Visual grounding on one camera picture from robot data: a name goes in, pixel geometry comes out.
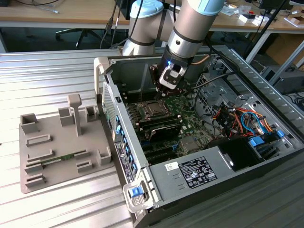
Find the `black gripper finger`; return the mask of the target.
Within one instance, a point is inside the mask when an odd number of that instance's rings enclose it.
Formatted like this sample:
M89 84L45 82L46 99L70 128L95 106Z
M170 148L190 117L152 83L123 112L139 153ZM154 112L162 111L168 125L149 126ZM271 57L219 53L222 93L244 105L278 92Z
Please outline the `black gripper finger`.
M179 82L175 89L164 88L164 96L176 96L187 92L189 85L187 82Z
M152 64L149 66L149 71L150 71L150 75L151 75L151 79L152 79L152 83L155 86L156 89L156 99L162 99L162 94L163 94L163 85L160 84L159 82L159 78L160 78L160 74L158 71L158 66L157 64Z

